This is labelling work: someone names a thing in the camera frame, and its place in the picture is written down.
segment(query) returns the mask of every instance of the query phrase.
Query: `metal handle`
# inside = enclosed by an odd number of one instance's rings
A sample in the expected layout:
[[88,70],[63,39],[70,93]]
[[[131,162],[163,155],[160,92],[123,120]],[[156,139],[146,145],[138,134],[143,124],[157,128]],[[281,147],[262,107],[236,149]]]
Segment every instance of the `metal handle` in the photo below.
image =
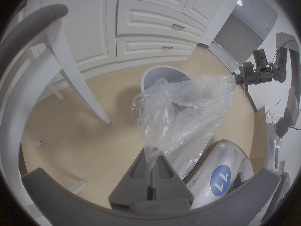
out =
[[174,27],[178,27],[178,28],[182,28],[184,29],[185,27],[184,26],[180,26],[180,25],[177,25],[177,24],[173,24]]
[[162,48],[169,48],[169,49],[172,49],[173,46],[171,46],[171,47],[163,46]]

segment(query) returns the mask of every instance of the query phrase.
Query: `gray pleated curtain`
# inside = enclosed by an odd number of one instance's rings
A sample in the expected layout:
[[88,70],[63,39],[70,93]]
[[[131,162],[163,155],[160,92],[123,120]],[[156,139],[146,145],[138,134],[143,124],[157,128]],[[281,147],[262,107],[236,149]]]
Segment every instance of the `gray pleated curtain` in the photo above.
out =
[[242,65],[252,51],[258,49],[263,39],[246,23],[231,14],[214,41]]

